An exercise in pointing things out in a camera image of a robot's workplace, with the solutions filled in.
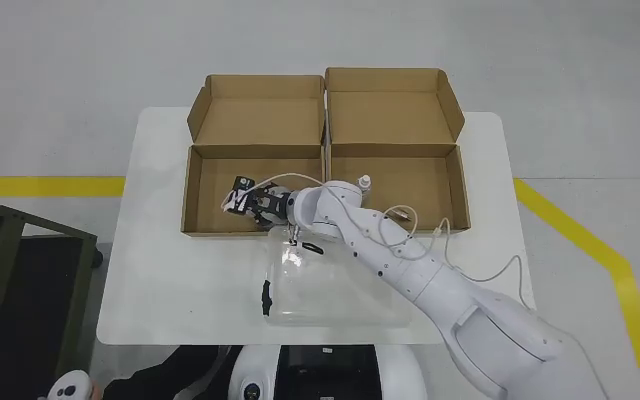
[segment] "yellow tape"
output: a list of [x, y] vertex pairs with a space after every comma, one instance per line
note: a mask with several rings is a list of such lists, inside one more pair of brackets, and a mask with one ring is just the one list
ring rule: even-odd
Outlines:
[[627, 333], [640, 367], [640, 292], [631, 264], [520, 179], [513, 180], [518, 200], [574, 245], [602, 264], [613, 280]]
[[122, 176], [2, 176], [0, 197], [120, 197]]

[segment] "cardboard box lid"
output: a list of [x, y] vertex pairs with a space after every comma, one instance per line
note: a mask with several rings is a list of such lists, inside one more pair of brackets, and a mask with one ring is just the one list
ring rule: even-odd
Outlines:
[[195, 144], [320, 144], [321, 76], [209, 75], [189, 117]]
[[437, 68], [327, 68], [332, 144], [455, 143], [464, 116]]

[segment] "open cardboard box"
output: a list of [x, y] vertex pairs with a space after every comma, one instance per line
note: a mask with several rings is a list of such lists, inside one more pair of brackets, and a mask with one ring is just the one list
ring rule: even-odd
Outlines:
[[[220, 209], [238, 175], [256, 182], [285, 172], [324, 178], [321, 76], [210, 75], [187, 123], [194, 144], [181, 230], [188, 235], [263, 233], [251, 218]], [[313, 185], [295, 177], [277, 183], [291, 189]]]
[[[439, 69], [328, 68], [331, 145], [328, 179], [355, 182], [367, 174], [365, 206], [406, 204], [431, 231], [443, 217], [471, 226], [460, 149], [464, 117]], [[400, 224], [411, 229], [412, 221]]]

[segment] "clear plastic bag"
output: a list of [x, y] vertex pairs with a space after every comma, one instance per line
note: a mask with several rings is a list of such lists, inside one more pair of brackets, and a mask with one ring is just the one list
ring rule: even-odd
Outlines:
[[267, 321], [274, 325], [403, 327], [406, 300], [354, 259], [343, 244], [274, 227], [267, 239]]

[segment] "white table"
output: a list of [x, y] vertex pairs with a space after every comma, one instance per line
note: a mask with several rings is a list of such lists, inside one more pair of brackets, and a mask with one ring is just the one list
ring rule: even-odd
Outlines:
[[[403, 328], [279, 327], [255, 300], [255, 238], [191, 238], [180, 232], [188, 108], [140, 114], [122, 198], [97, 336], [105, 344], [440, 343], [431, 321], [407, 303]], [[513, 254], [534, 304], [511, 167], [500, 119], [465, 113], [460, 134], [472, 228], [450, 256], [473, 276], [495, 273]], [[441, 247], [436, 246], [436, 253]], [[517, 299], [518, 269], [486, 284]]]

